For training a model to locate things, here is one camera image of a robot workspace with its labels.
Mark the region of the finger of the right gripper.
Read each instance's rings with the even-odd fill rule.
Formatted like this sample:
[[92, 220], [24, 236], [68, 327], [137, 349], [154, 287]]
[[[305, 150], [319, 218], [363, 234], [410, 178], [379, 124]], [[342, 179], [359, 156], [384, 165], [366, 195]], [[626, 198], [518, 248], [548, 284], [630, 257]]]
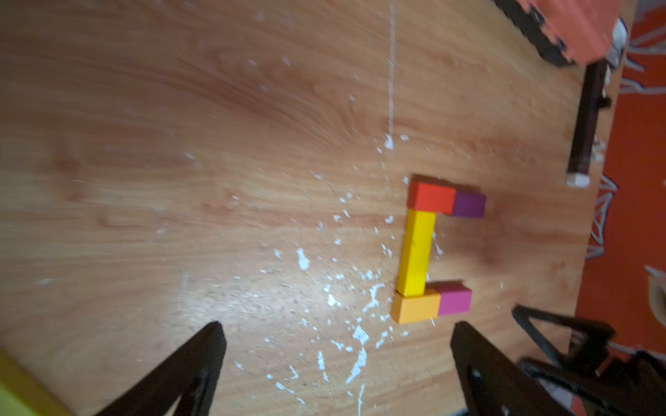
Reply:
[[650, 355], [634, 355], [627, 362], [614, 359], [594, 377], [527, 358], [519, 367], [579, 396], [595, 415], [665, 414], [665, 367]]
[[559, 369], [596, 372], [609, 357], [615, 329], [606, 322], [516, 305], [512, 317]]

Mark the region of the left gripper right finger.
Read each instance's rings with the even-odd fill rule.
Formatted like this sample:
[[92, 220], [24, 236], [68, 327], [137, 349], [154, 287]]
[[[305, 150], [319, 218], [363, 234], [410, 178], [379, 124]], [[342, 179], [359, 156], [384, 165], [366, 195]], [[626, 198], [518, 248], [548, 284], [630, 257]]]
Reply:
[[454, 326], [450, 348], [470, 415], [568, 415], [468, 322]]

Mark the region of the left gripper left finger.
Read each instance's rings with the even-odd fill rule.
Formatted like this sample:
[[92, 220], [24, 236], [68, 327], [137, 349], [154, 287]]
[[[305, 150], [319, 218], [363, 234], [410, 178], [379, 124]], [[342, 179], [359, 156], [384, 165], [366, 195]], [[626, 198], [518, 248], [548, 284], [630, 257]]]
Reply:
[[220, 322], [209, 322], [100, 415], [208, 415], [227, 341]]

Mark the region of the magenta block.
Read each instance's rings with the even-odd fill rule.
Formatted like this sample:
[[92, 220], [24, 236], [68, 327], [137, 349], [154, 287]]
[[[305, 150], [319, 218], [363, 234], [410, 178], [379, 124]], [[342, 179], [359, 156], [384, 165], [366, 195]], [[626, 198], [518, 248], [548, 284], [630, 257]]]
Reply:
[[441, 297], [439, 317], [459, 315], [471, 310], [473, 291], [461, 282], [441, 282], [430, 285]]

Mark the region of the orange yellow block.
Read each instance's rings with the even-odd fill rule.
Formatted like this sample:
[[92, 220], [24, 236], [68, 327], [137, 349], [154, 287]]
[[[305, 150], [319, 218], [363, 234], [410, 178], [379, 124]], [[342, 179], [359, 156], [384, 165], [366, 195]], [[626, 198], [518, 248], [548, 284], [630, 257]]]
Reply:
[[439, 316], [441, 299], [434, 289], [426, 289], [421, 296], [404, 296], [397, 291], [390, 316], [398, 324], [429, 321]]

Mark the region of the yellow long block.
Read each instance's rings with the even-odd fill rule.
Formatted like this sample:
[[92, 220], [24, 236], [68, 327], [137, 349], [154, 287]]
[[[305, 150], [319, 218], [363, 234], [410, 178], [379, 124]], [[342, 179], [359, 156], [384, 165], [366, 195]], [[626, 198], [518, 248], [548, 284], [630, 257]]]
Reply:
[[409, 209], [396, 290], [403, 296], [424, 294], [436, 213]]
[[1, 351], [2, 415], [72, 415], [53, 393]]

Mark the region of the purple block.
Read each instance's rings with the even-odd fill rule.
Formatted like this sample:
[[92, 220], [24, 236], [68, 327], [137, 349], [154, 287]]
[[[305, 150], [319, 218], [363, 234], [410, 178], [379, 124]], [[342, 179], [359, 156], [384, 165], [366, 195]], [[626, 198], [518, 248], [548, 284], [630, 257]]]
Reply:
[[453, 216], [459, 218], [483, 218], [487, 196], [474, 192], [456, 192]]

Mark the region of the short red block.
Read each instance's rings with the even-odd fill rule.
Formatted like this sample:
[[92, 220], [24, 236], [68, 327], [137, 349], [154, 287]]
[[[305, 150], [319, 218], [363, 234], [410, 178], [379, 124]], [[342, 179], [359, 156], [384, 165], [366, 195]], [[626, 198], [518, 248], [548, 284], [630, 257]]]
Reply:
[[409, 187], [408, 208], [428, 213], [454, 214], [456, 190], [427, 182], [412, 182]]

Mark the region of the yellow long block front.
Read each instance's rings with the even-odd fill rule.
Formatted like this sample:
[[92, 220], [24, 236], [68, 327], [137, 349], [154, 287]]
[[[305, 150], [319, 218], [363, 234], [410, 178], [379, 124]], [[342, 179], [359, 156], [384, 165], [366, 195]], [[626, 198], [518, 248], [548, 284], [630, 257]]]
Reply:
[[72, 415], [53, 393], [1, 351], [2, 415]]

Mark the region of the black strip tool with white end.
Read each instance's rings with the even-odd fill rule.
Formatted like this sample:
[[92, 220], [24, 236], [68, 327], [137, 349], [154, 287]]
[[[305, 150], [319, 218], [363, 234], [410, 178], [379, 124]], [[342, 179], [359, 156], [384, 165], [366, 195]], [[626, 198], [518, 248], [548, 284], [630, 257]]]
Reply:
[[619, 67], [629, 40], [629, 31], [619, 17], [612, 31], [612, 47], [605, 57], [586, 66], [579, 102], [572, 150], [565, 175], [565, 183], [572, 188], [590, 186], [592, 149], [598, 126], [598, 113], [612, 106], [612, 98], [605, 92], [612, 72]]

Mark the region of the red plastic tool case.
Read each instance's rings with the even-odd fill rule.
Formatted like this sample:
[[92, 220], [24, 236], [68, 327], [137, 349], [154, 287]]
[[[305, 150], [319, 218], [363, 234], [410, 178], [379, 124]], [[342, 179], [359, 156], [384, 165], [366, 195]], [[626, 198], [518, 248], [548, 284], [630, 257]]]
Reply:
[[620, 1], [494, 0], [550, 64], [563, 68], [606, 60], [621, 64], [628, 29]]

